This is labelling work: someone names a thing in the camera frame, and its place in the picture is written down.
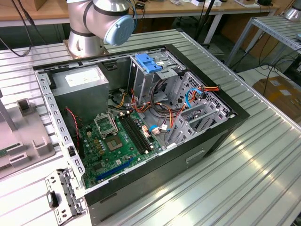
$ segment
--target cardboard box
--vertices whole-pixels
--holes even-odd
[[[20,0],[23,7],[26,9],[26,11],[38,11],[39,8],[41,8],[42,5],[47,0]],[[19,7],[19,3],[17,0],[14,0],[15,4]],[[14,7],[13,3],[10,0],[0,0],[0,6],[9,6]]]
[[[253,88],[263,94],[265,83],[266,79],[261,79]],[[296,123],[301,122],[301,92],[288,80],[282,76],[269,78],[264,97]]]

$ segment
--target yellow wire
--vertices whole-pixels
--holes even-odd
[[[125,96],[126,96],[126,94],[124,93],[122,96],[121,103],[119,105],[117,105],[116,108],[120,108],[123,105]]]

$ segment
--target aluminum table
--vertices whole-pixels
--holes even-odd
[[[295,51],[299,51],[301,49],[301,41],[296,38],[297,34],[301,33],[301,22],[292,22],[282,16],[253,17],[246,25],[244,31],[240,35],[233,50],[231,51],[226,61],[227,66],[230,65],[233,57],[236,55],[238,49],[242,45],[243,41],[245,40],[253,26],[258,27],[259,31],[254,36],[246,51],[248,51],[256,43],[263,32],[266,32],[275,39],[279,40],[281,43],[283,43],[284,47],[288,46]],[[277,57],[279,57],[282,51],[283,48],[280,49]]]
[[[106,48],[116,53],[163,44],[174,44],[251,117],[217,152],[100,225],[290,225],[301,211],[301,128],[183,32],[135,34],[122,46]],[[32,66],[70,58],[63,44],[34,47],[23,58],[0,52],[3,103],[9,108],[29,98],[56,150],[53,157],[0,180],[0,225],[56,225],[44,177],[67,163]],[[68,226],[90,224],[89,215],[83,215]]]

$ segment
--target green circuit board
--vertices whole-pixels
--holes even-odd
[[[138,122],[141,126],[144,125],[138,113],[131,113],[130,118],[136,123]],[[118,133],[116,135],[111,134],[107,136],[106,139],[101,138],[95,123],[79,129],[84,146],[85,158],[82,158],[82,162],[86,169],[86,173],[83,176],[86,188],[93,187],[101,181],[162,151],[155,137],[151,136],[152,138],[148,138],[146,141],[149,145],[153,146],[153,149],[149,153],[140,154],[125,128],[122,126],[119,118],[114,117],[113,119],[118,128]],[[108,171],[110,172],[110,170],[116,170],[124,164],[128,165],[102,180],[96,180],[99,175],[103,175]]]

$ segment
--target blue pcie slot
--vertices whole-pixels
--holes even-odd
[[[117,166],[117,167],[109,170],[108,172],[102,173],[101,175],[99,175],[99,176],[96,177],[96,181],[104,179],[104,178],[106,178],[106,177],[108,177],[108,176],[110,176],[110,175],[118,172],[119,170],[122,170],[122,169],[128,167],[130,165],[131,161],[133,161],[133,160],[134,160],[134,158],[131,158],[129,161],[121,164],[120,166]]]

